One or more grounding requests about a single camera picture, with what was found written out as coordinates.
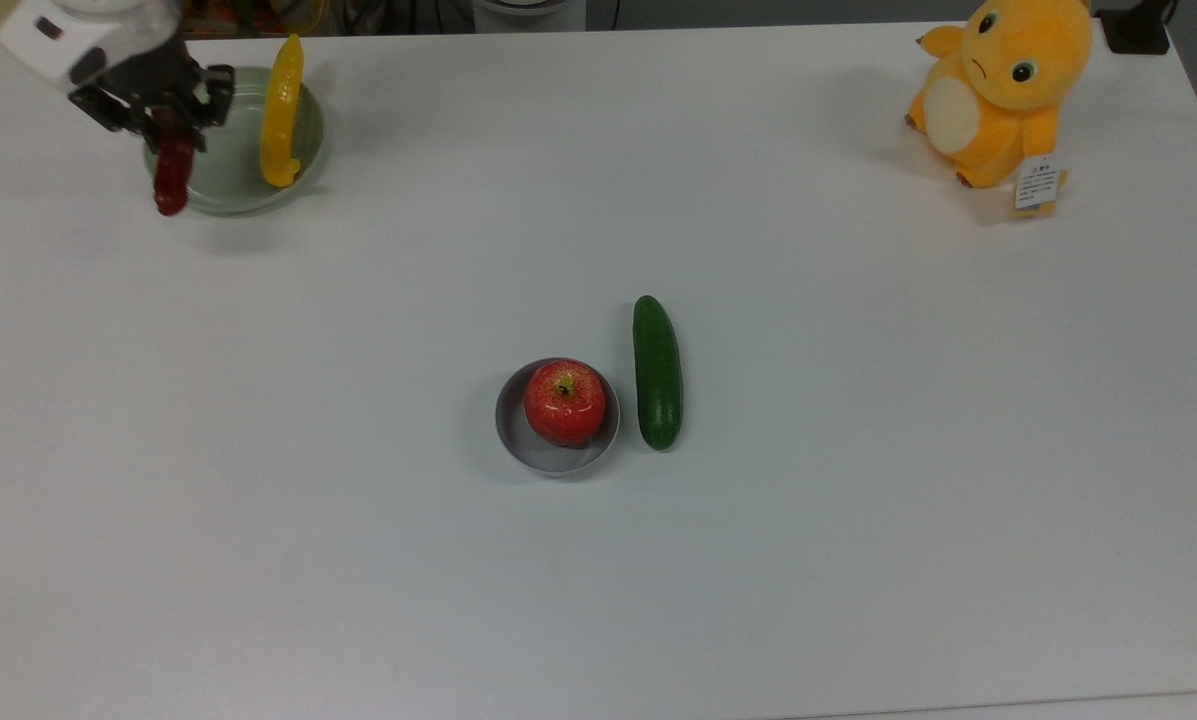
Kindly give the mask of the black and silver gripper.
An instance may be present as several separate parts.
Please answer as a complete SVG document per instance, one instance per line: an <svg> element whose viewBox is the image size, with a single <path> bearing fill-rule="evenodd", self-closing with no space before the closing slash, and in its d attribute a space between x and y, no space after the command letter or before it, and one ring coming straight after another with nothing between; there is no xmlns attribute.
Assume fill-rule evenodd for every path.
<svg viewBox="0 0 1197 720"><path fill-rule="evenodd" d="M95 49L78 69L89 74L78 77L78 89L68 94L72 104L108 132L141 138L147 135L148 114L154 109L199 115L200 127L220 127L227 123L236 91L232 65L201 68L186 42L164 42L122 61Z"/></svg>

